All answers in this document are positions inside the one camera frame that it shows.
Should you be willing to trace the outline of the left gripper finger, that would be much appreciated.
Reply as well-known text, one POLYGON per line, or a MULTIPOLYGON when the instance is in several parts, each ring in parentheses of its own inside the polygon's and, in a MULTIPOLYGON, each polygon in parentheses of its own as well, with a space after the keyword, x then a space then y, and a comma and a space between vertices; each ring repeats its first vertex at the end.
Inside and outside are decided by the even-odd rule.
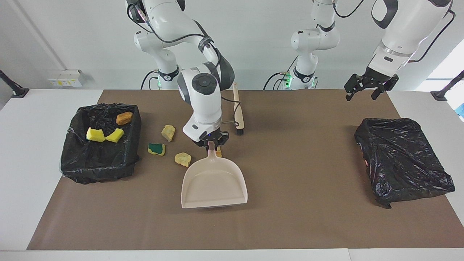
POLYGON ((344 89, 346 91, 346 100, 349 102, 353 98, 353 96, 363 90, 362 86, 363 76, 359 76, 357 74, 352 74, 346 84, 344 85, 344 89))
POLYGON ((371 99, 376 100, 380 94, 388 91, 388 83, 387 82, 377 82, 376 89, 371 94, 371 99))

